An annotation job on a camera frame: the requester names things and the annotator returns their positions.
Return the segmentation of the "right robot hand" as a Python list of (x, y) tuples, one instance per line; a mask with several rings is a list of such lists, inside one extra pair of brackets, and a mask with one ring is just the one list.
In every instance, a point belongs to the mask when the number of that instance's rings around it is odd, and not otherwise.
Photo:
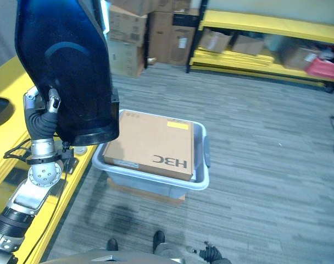
[(187, 252), (198, 255), (204, 261), (210, 264), (232, 264), (232, 262), (224, 258), (221, 252), (209, 241), (204, 242), (205, 249), (196, 249), (195, 247), (187, 246)]

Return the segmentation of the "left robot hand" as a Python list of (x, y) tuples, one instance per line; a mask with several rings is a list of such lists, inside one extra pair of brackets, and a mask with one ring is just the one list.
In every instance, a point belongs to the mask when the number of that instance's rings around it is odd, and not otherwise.
[(31, 139), (29, 164), (53, 162), (58, 156), (53, 136), (58, 124), (60, 96), (56, 89), (49, 89), (48, 101), (40, 109), (36, 107), (39, 95), (35, 86), (23, 95), (25, 123)]

